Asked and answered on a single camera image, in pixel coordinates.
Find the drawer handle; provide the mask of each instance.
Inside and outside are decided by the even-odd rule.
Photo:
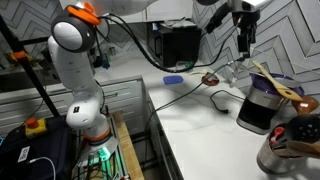
[[[62,93],[62,92],[65,92],[65,91],[67,91],[67,90],[68,90],[68,89],[53,90],[53,91],[51,91],[49,94]]]
[[[104,98],[107,99],[107,98],[117,97],[118,95],[119,95],[119,93],[115,92],[113,94],[109,94],[109,95],[104,96]]]

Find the black cable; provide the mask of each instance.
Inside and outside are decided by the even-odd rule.
[[[109,179],[112,180],[112,178],[110,178],[110,174],[109,174],[109,172],[108,172],[107,161],[104,161],[104,165],[106,166],[106,171],[101,171],[101,172],[104,172],[104,173],[107,175],[107,180],[109,180]]]
[[[42,78],[43,78],[43,83],[44,83],[44,90],[47,91],[47,85],[46,85],[46,83],[45,83],[44,75],[42,75]],[[29,118],[31,118],[37,111],[39,111],[39,109],[40,109],[40,108],[42,107],[42,105],[43,105],[43,102],[44,102],[44,100],[43,100],[43,98],[42,98],[42,101],[41,101],[41,103],[40,103],[40,106],[39,106],[35,111],[33,111],[33,113],[32,113],[26,120],[24,120],[23,123],[20,124],[19,126],[23,126]]]
[[[227,40],[232,36],[233,32],[237,29],[237,27],[238,27],[238,26],[236,26],[236,27],[232,30],[232,32],[227,36],[227,38],[226,38],[225,40],[223,40],[223,42],[222,42],[222,44],[221,44],[221,46],[220,46],[220,49],[219,49],[219,52],[218,52],[216,58],[215,58],[211,63],[209,63],[209,64],[203,64],[203,65],[197,65],[197,66],[194,66],[194,67],[197,68],[197,67],[211,66],[212,64],[214,64],[215,62],[217,62],[217,60],[218,60],[218,58],[220,57],[220,54],[221,54],[221,52],[222,52],[222,49],[223,49],[223,47],[224,47],[224,44],[225,44],[225,43],[227,42]]]
[[[102,106],[101,106],[101,108],[100,108],[100,112],[102,112],[102,110],[103,110],[103,107],[104,107],[104,105],[105,105],[105,103],[106,103],[106,96],[105,96],[105,94],[104,94],[104,91],[103,91],[103,89],[102,89],[102,86],[100,85],[100,83],[96,80],[96,83],[100,86],[100,88],[101,88],[101,91],[102,91],[102,96],[103,96],[103,100],[102,100]]]
[[[118,18],[121,22],[123,22],[123,24],[128,28],[129,32],[130,32],[135,38],[137,38],[137,37],[135,36],[135,34],[133,33],[132,29],[129,27],[128,23],[125,22],[120,16],[118,16],[118,15],[116,15],[116,14],[113,14],[113,13],[109,13],[109,15],[110,15],[110,16],[113,16],[113,17],[116,17],[116,18]]]
[[[137,44],[139,50],[141,51],[141,53],[144,55],[144,57],[149,61],[150,64],[152,64],[154,67],[156,67],[157,69],[160,69],[164,72],[168,72],[168,73],[181,73],[181,72],[186,72],[186,71],[189,71],[191,69],[193,69],[193,66],[190,66],[190,67],[187,67],[185,69],[182,69],[182,70],[171,70],[171,69],[167,69],[167,68],[164,68],[162,66],[160,66],[159,64],[155,63],[151,58],[150,56],[148,55],[148,53],[144,50],[144,48],[142,47],[141,43],[139,42],[139,40],[137,39],[137,37],[133,34],[131,28],[128,26],[128,24],[120,17],[118,17],[124,24],[126,27],[128,27],[128,29],[126,29],[122,24],[120,24],[118,21],[115,21],[113,19],[111,19],[110,17],[108,16],[100,16],[99,18],[101,19],[108,19],[114,23],[116,23],[117,25],[119,25],[123,30],[125,30],[130,36],[131,38],[134,40],[134,42]]]
[[[236,98],[238,98],[238,99],[244,100],[244,98],[239,97],[239,96],[236,96],[236,95],[234,95],[234,94],[231,94],[231,93],[229,93],[229,92],[226,91],[226,90],[219,90],[219,91],[214,92],[214,93],[210,96],[210,100],[211,100],[211,102],[213,103],[214,107],[215,107],[218,111],[220,111],[220,112],[222,112],[222,113],[228,114],[228,113],[229,113],[229,110],[228,110],[228,109],[224,109],[224,110],[219,109],[219,108],[217,107],[216,103],[215,103],[215,102],[213,101],[213,99],[212,99],[212,97],[213,97],[214,95],[216,95],[216,94],[218,94],[218,93],[220,93],[220,92],[225,92],[225,93],[229,94],[230,96],[233,96],[233,97],[236,97]]]
[[[220,69],[222,69],[223,67],[229,65],[229,63],[224,64],[224,65],[218,67],[210,76],[208,76],[206,79],[204,79],[198,86],[196,86],[196,87],[195,87],[194,89],[192,89],[190,92],[188,92],[188,93],[186,93],[186,94],[184,94],[184,95],[182,95],[182,96],[180,96],[180,97],[178,97],[178,98],[170,101],[169,103],[167,103],[167,104],[165,104],[165,105],[157,108],[156,110],[152,111],[152,113],[150,114],[149,119],[148,119],[148,121],[147,121],[147,124],[146,124],[146,126],[145,126],[145,128],[144,128],[144,132],[146,133],[146,130],[147,130],[148,126],[149,126],[149,123],[150,123],[150,121],[151,121],[151,118],[152,118],[152,116],[153,116],[157,111],[162,110],[162,109],[165,109],[165,108],[167,108],[169,105],[171,105],[172,103],[174,103],[174,102],[176,102],[176,101],[178,101],[178,100],[180,100],[180,99],[188,96],[189,94],[193,93],[193,92],[194,92],[195,90],[197,90],[205,81],[207,81],[209,78],[211,78],[211,77],[212,77],[214,74],[216,74]],[[144,156],[144,163],[143,163],[141,169],[144,168],[145,163],[146,163],[146,160],[147,160],[147,150],[148,150],[148,148],[147,148],[147,142],[146,142],[146,140],[145,140],[145,143],[144,143],[144,144],[145,144],[145,156]]]
[[[82,171],[81,173],[77,174],[76,176],[72,177],[72,179],[76,179],[76,178],[79,178],[81,175],[87,173],[88,170],[85,170],[85,171]]]
[[[101,33],[101,31],[100,31],[100,30],[98,31],[98,33],[100,34],[100,36],[102,36],[102,37],[103,37],[103,39],[105,39],[107,42],[110,42],[110,39],[109,39],[109,34],[110,34],[110,23],[109,23],[109,21],[108,21],[108,20],[105,20],[105,22],[107,23],[107,27],[108,27],[107,35],[106,35],[106,36],[105,36],[105,35],[103,35],[103,34]]]
[[[208,33],[207,32],[205,32],[205,33],[203,33],[202,35],[201,35],[201,37],[200,37],[200,39],[202,39],[205,35],[207,35]]]
[[[113,159],[112,159],[112,176],[114,178],[114,176],[116,175],[116,153],[113,153]]]

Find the cable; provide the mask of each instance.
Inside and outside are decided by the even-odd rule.
[[[151,121],[152,116],[153,116],[157,111],[162,110],[162,109],[165,109],[165,108],[167,108],[169,105],[171,105],[172,103],[174,103],[174,102],[176,102],[176,101],[178,101],[178,100],[180,100],[180,99],[188,96],[189,94],[193,93],[193,92],[194,92],[195,90],[197,90],[206,80],[208,80],[210,77],[212,77],[212,76],[213,76],[215,73],[217,73],[220,69],[222,69],[223,67],[228,66],[228,65],[230,65],[230,64],[232,64],[232,63],[234,63],[234,62],[236,62],[236,61],[239,61],[239,59],[234,60],[234,61],[230,61],[229,63],[224,64],[224,65],[221,65],[221,66],[218,67],[210,76],[208,76],[206,79],[204,79],[198,86],[196,86],[196,87],[195,87],[194,89],[192,89],[190,92],[188,92],[188,93],[186,93],[186,94],[184,94],[184,95],[182,95],[182,96],[180,96],[180,97],[178,97],[178,98],[170,101],[169,103],[167,103],[167,104],[165,104],[165,105],[157,108],[156,110],[152,111],[152,113],[150,114],[149,119],[148,119],[148,121],[147,121],[147,124],[146,124],[146,126],[145,126],[145,128],[144,128],[144,132],[146,132],[146,130],[147,130],[148,126],[149,126],[149,123],[150,123],[150,121]],[[144,165],[145,165],[145,162],[146,162],[146,159],[147,159],[147,150],[148,150],[148,149],[147,149],[147,142],[146,142],[146,140],[145,140],[145,156],[144,156],[144,164],[142,165],[142,169],[144,168]]]
[[[131,28],[128,26],[128,24],[120,17],[118,16],[115,16],[117,17],[118,19],[120,19],[126,27],[128,27],[128,29],[126,29],[122,24],[120,24],[118,21],[115,21],[113,19],[111,19],[110,17],[108,16],[100,16],[99,18],[101,19],[108,19],[114,23],[116,23],[117,25],[119,25],[123,30],[125,30],[130,36],[131,38],[134,40],[134,42],[137,44],[139,50],[141,51],[141,53],[144,55],[144,57],[149,61],[150,64],[152,64],[154,67],[156,67],[157,69],[160,69],[162,71],[165,71],[165,72],[168,72],[168,73],[181,73],[181,72],[186,72],[186,71],[189,71],[193,68],[193,65],[190,66],[190,67],[187,67],[185,69],[182,69],[182,70],[170,70],[170,69],[167,69],[167,68],[164,68],[162,66],[160,66],[159,64],[155,63],[151,58],[150,56],[148,55],[148,53],[144,50],[144,48],[142,47],[141,43],[139,42],[139,40],[137,39],[137,37],[133,34]]]
[[[72,179],[76,179],[76,178],[80,177],[81,175],[83,175],[83,174],[85,174],[85,173],[87,173],[87,172],[88,172],[88,170],[82,171],[81,173],[78,173],[76,176],[74,176]]]
[[[112,155],[112,177],[116,175],[116,153],[114,152]]]
[[[205,67],[205,66],[211,66],[212,64],[214,64],[215,62],[217,62],[218,58],[220,57],[220,54],[222,52],[222,49],[224,47],[224,44],[227,42],[227,40],[232,36],[233,32],[237,29],[237,26],[232,30],[232,32],[227,36],[227,38],[225,40],[223,40],[221,46],[220,46],[220,49],[219,49],[219,52],[216,56],[216,58],[209,64],[203,64],[203,65],[197,65],[197,66],[194,66],[195,68],[197,67]]]
[[[53,162],[51,161],[51,159],[47,158],[47,157],[39,157],[39,158],[35,158],[35,159],[32,159],[30,160],[28,163],[29,164],[32,164],[38,160],[41,160],[41,159],[44,159],[44,160],[47,160],[50,162],[51,166],[52,166],[52,170],[53,170],[53,180],[56,180],[56,168],[54,167],[54,164]]]
[[[104,91],[103,91],[100,83],[99,83],[97,80],[96,80],[96,83],[100,86],[101,91],[102,91],[103,100],[102,100],[102,106],[101,106],[101,108],[100,108],[100,112],[102,112],[103,107],[104,107],[104,105],[105,105],[105,103],[106,103],[106,99],[105,99],[106,96],[105,96],[105,94],[104,94]]]
[[[229,111],[229,109],[224,109],[224,110],[219,109],[219,108],[217,107],[216,103],[215,103],[215,102],[213,101],[213,99],[212,99],[212,97],[213,97],[214,95],[216,95],[216,94],[218,94],[218,93],[220,93],[220,92],[225,92],[225,93],[229,94],[230,96],[233,96],[233,97],[236,97],[236,98],[238,98],[238,99],[244,100],[242,97],[233,95],[233,94],[229,93],[229,92],[226,91],[226,90],[219,90],[219,91],[214,92],[214,93],[210,96],[210,100],[211,100],[211,102],[213,103],[214,107],[215,107],[218,111],[220,111],[220,112],[222,112],[222,113],[228,114],[230,111]]]
[[[207,35],[207,34],[208,34],[207,32],[203,33],[203,34],[201,35],[201,37],[200,37],[200,40],[201,40],[205,35]]]
[[[106,23],[107,23],[107,27],[108,27],[108,32],[107,32],[107,35],[104,36],[101,31],[99,30],[98,33],[100,34],[100,36],[103,37],[103,39],[105,39],[107,42],[110,42],[110,39],[109,39],[109,34],[110,34],[110,24],[109,24],[109,21],[108,20],[105,20]]]
[[[104,165],[106,166],[106,171],[101,170],[101,172],[105,173],[107,175],[107,180],[111,179],[112,177],[110,177],[110,174],[108,172],[108,165],[107,165],[107,161],[104,161]]]
[[[43,83],[44,83],[44,90],[47,91],[47,85],[46,85],[44,76],[42,76],[42,78],[43,78]],[[42,105],[43,105],[43,102],[44,102],[44,100],[43,100],[43,98],[42,98],[42,101],[41,101],[39,107],[38,107],[35,111],[33,111],[33,113],[32,113],[30,116],[28,116],[28,118],[27,118],[26,120],[24,120],[23,123],[19,125],[19,127],[20,127],[20,126],[23,126],[29,118],[31,118],[37,111],[39,111],[39,109],[40,109],[40,108],[42,107]]]
[[[233,29],[233,30],[231,31],[231,33],[226,37],[226,39],[223,40],[223,42],[222,42],[222,44],[221,44],[221,46],[220,46],[220,49],[219,49],[219,52],[218,52],[216,58],[215,58],[211,63],[209,63],[209,64],[197,65],[197,66],[194,66],[194,68],[211,66],[212,64],[214,64],[215,62],[217,62],[217,60],[219,59],[220,54],[221,54],[221,52],[222,52],[222,49],[223,49],[223,47],[224,47],[224,44],[225,44],[225,43],[227,42],[227,40],[232,36],[233,32],[234,32],[235,30],[237,30],[237,28],[238,28],[238,26],[239,26],[239,24],[240,24],[240,22],[241,22],[241,20],[242,20],[242,17],[243,17],[243,15],[240,15],[240,17],[239,17],[239,19],[238,19],[238,21],[237,21],[237,24],[236,24],[236,26],[234,27],[234,29]]]

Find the wooden utensil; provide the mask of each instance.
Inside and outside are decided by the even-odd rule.
[[[300,141],[288,141],[286,142],[286,145],[288,148],[300,151],[304,153],[310,153],[310,154],[317,154],[320,156],[320,143],[319,141],[316,143],[305,143]]]
[[[281,157],[305,156],[320,159],[320,142],[313,144],[300,141],[287,141],[286,149],[276,149],[274,154]]]
[[[319,102],[310,96],[302,97],[302,101],[291,101],[291,104],[296,109],[298,115],[306,115],[318,108]]]
[[[290,158],[290,157],[311,157],[320,159],[320,154],[312,154],[312,153],[305,153],[301,151],[295,151],[292,149],[276,149],[273,151],[273,153],[280,157]]]
[[[257,61],[252,61],[252,63],[260,70],[260,72],[273,84],[279,94],[294,101],[302,101],[302,98],[294,91],[288,87],[278,83]]]

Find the white cabinet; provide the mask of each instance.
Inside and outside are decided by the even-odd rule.
[[[147,21],[191,18],[192,0],[158,0],[147,7]]]
[[[109,113],[122,111],[129,134],[144,131],[143,93],[140,80],[121,82],[104,86],[105,104]]]
[[[132,80],[115,84],[103,84],[105,104],[109,112],[122,111],[129,134],[136,134],[144,130],[142,82]],[[48,92],[53,104],[60,115],[66,115],[73,102],[70,90],[64,88]],[[12,129],[26,120],[41,104],[42,98],[38,94],[28,94],[17,98],[6,98],[0,103],[0,136],[4,137]],[[43,102],[33,117],[51,117],[52,113]]]
[[[66,115],[73,100],[72,93],[50,95],[50,98],[60,115]],[[0,104],[0,136],[6,136],[12,129],[22,124],[36,109],[38,110],[33,117],[52,116],[46,103],[42,102],[40,97]]]

